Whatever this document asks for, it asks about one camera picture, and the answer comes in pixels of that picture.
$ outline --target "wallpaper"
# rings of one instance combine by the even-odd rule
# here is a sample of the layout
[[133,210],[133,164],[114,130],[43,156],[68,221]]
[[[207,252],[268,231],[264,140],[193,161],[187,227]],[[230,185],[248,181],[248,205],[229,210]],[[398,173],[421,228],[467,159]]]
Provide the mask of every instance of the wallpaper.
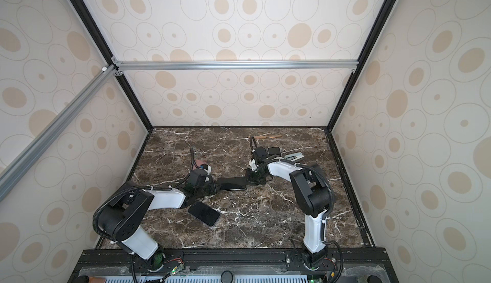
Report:
[[0,202],[0,282],[65,283],[147,134],[110,79]]
[[0,173],[103,64],[66,0],[0,0]]
[[326,125],[350,69],[126,71],[152,124]]
[[119,60],[357,59],[384,0],[86,0]]
[[399,0],[334,129],[402,283],[491,278],[491,0]]

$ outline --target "smartphone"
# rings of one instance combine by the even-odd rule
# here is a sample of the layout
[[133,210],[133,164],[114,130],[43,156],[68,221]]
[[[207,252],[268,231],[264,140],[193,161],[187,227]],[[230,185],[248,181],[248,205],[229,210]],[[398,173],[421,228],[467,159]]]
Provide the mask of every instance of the smartphone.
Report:
[[191,205],[187,212],[209,226],[215,225],[215,222],[217,222],[218,218],[220,217],[220,213],[201,202],[196,202],[195,204]]
[[247,178],[245,176],[221,177],[217,180],[217,183],[220,186],[219,191],[245,190],[247,187]]
[[281,156],[281,150],[277,146],[270,146],[269,148],[267,148],[267,154],[269,156],[271,156],[271,155]]

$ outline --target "wire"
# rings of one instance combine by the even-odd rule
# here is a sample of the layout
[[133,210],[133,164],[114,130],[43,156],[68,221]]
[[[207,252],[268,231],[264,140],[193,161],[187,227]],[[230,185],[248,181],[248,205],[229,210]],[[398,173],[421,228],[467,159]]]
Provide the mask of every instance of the wire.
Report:
[[179,182],[177,183],[176,185],[174,185],[174,187],[178,187],[179,185],[181,185],[183,182],[186,182],[186,180],[189,178],[189,173]]
[[130,254],[131,256],[131,276],[133,277],[133,282],[138,283],[137,274],[135,274],[135,254]]
[[255,148],[257,148],[257,142],[256,142],[256,139],[254,138],[253,135],[249,136],[249,146],[250,146],[251,151],[253,151]]
[[184,264],[183,260],[182,260],[181,258],[179,258],[179,257],[178,257],[178,258],[175,258],[175,259],[168,260],[167,262],[163,262],[163,263],[164,263],[164,264],[167,264],[167,263],[172,262],[172,261],[174,261],[174,260],[176,260],[176,261],[180,262],[181,264]]
[[344,264],[343,253],[341,252],[341,247],[339,246],[339,243],[337,243],[337,241],[335,241],[335,240],[332,240],[329,242],[323,241],[322,243],[324,243],[326,246],[334,244],[336,246],[336,248],[338,249],[338,252],[339,252],[339,270],[337,271],[334,278],[332,278],[332,280],[331,279],[328,280],[328,283],[335,283],[339,280],[339,277],[341,276],[341,273],[343,272],[343,264]]
[[292,166],[295,166],[295,167],[299,167],[299,168],[305,168],[309,171],[311,171],[313,174],[316,175],[316,177],[324,183],[325,187],[328,189],[328,195],[329,195],[329,206],[328,206],[328,209],[327,209],[327,212],[325,213],[325,215],[329,215],[332,210],[334,209],[334,191],[332,191],[332,188],[331,188],[331,185],[329,184],[329,181],[326,180],[326,178],[322,175],[322,173],[318,172],[316,169],[312,168],[311,166],[309,165],[304,165],[304,164],[299,164],[299,163],[294,163],[292,161],[289,161],[289,160],[286,160],[284,158],[275,158],[275,159],[271,159],[265,163],[262,163],[260,165],[257,166],[256,168],[256,171],[260,170],[262,167],[264,166],[267,166],[269,165],[270,163],[275,163],[275,162],[285,162],[285,163],[289,163],[291,164]]
[[336,264],[335,264],[335,263],[332,261],[332,259],[330,259],[330,258],[324,258],[324,259],[327,259],[328,261],[331,261],[331,263],[334,265],[334,270],[336,270],[336,269],[337,269]]
[[101,206],[99,206],[99,208],[94,212],[94,215],[92,216],[92,228],[94,229],[94,231],[104,237],[104,238],[107,238],[109,239],[110,241],[113,241],[113,242],[117,242],[116,239],[114,237],[112,237],[111,235],[107,234],[106,232],[102,231],[100,228],[99,228],[99,217],[101,216],[101,213],[104,211],[104,209],[111,203],[113,202],[114,200],[126,195],[126,194],[129,194],[129,193],[134,193],[138,190],[162,190],[162,191],[169,191],[169,188],[160,188],[160,187],[152,187],[152,186],[133,186],[133,187],[130,187],[130,188],[126,188],[124,190],[121,190],[115,194],[113,194],[111,197],[109,197],[109,199],[106,200],[106,202],[102,203]]
[[196,166],[196,168],[199,168],[199,167],[196,164],[196,161],[194,160],[194,148],[192,146],[189,147],[189,153],[191,154],[191,169],[189,170],[189,172],[191,172],[191,171],[193,171],[194,166]]

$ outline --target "dark brown marble surface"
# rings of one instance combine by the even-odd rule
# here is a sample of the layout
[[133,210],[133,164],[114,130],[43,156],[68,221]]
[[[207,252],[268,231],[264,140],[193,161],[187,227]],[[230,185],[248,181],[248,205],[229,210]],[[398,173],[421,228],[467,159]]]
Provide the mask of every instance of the dark brown marble surface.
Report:
[[[339,172],[327,139],[319,128],[156,128],[140,158],[132,181],[141,185],[175,184],[195,158],[212,167],[211,175],[243,176],[250,159],[249,135],[282,135],[259,144],[279,146],[284,155],[302,152],[303,163],[316,161],[336,194],[326,238],[342,247],[363,247]],[[265,186],[245,191],[218,192],[203,202],[221,213],[213,227],[194,218],[187,209],[148,211],[141,225],[164,248],[291,248],[304,237],[304,214],[295,202],[290,182],[274,177]],[[116,248],[104,241],[102,248]]]

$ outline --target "wooden stick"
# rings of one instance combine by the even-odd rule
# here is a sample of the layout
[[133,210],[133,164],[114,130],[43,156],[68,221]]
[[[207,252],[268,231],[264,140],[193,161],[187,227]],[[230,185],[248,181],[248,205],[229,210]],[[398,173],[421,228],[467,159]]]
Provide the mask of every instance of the wooden stick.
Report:
[[281,138],[281,135],[272,135],[272,136],[254,136],[255,139],[267,139],[267,138]]

